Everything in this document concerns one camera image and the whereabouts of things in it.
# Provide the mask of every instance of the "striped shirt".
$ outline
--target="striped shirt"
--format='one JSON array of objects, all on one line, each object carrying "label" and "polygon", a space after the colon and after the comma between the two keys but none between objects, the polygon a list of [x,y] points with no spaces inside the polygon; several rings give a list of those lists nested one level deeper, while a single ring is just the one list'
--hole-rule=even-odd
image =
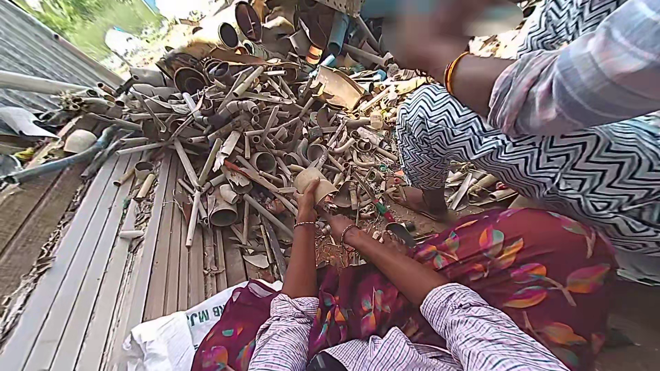
[{"label": "striped shirt", "polygon": [[629,0],[561,50],[532,51],[498,77],[488,123],[554,135],[660,110],[660,0]]},{"label": "striped shirt", "polygon": [[[318,306],[317,298],[277,296],[271,303],[270,319],[257,333],[249,369],[304,371],[308,337]],[[447,341],[447,350],[413,344],[399,328],[393,327],[383,338],[352,340],[325,352],[348,371],[567,371],[511,318],[463,285],[452,283],[435,288],[424,299],[420,311]]]}]

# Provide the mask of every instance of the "gold bangle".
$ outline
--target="gold bangle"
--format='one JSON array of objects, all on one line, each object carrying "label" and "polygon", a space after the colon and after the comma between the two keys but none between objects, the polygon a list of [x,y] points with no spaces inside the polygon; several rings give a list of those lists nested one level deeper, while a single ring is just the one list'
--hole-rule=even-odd
[{"label": "gold bangle", "polygon": [[449,64],[449,68],[447,68],[447,77],[445,78],[445,88],[447,89],[447,92],[453,95],[453,89],[451,87],[451,76],[454,72],[454,69],[456,68],[456,65],[458,62],[461,60],[461,58],[465,57],[466,55],[470,54],[468,51],[464,51],[461,55],[458,56],[458,58],[454,59],[451,64]]}]

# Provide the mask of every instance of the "maroon floral fabric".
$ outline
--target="maroon floral fabric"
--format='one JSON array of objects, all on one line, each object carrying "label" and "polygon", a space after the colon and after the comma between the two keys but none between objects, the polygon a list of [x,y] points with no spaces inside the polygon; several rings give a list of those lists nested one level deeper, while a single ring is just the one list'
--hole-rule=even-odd
[{"label": "maroon floral fabric", "polygon": [[[547,211],[493,210],[461,219],[409,255],[479,293],[571,370],[593,368],[605,342],[608,283],[616,271],[611,246],[596,230]],[[353,339],[383,336],[393,326],[413,343],[444,346],[418,308],[371,264],[320,269],[318,284],[310,358]],[[235,290],[192,370],[229,365],[246,371],[278,294],[257,281]]]}]

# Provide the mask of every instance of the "hand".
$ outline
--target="hand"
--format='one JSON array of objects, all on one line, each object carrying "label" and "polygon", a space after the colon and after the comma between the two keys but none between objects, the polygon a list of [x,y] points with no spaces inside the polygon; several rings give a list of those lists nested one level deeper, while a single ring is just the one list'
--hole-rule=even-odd
[{"label": "hand", "polygon": [[305,193],[302,195],[299,193],[294,194],[295,198],[298,200],[298,215],[296,215],[296,222],[303,223],[316,221],[314,191],[316,190],[316,187],[319,186],[320,182],[321,180],[316,178],[307,186]]},{"label": "hand", "polygon": [[[330,215],[325,211],[320,211],[321,216],[328,221],[330,224],[330,231],[332,237],[335,239],[335,242],[341,243],[341,234],[348,228],[350,225],[355,225],[353,220],[346,218],[344,215]],[[356,239],[360,237],[362,230],[359,228],[351,228],[346,232],[344,236],[344,243],[353,246]]]}]

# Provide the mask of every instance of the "shirt sleeve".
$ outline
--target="shirt sleeve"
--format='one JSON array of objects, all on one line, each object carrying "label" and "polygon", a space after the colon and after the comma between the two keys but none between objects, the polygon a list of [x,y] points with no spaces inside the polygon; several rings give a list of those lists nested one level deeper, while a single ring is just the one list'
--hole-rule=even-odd
[{"label": "shirt sleeve", "polygon": [[660,110],[660,1],[629,0],[561,50],[526,53],[498,77],[488,123],[555,135]]},{"label": "shirt sleeve", "polygon": [[435,288],[420,310],[465,371],[568,370],[511,318],[463,285]]},{"label": "shirt sleeve", "polygon": [[291,299],[278,295],[271,317],[259,328],[250,371],[304,371],[310,329],[319,308],[317,298]]}]

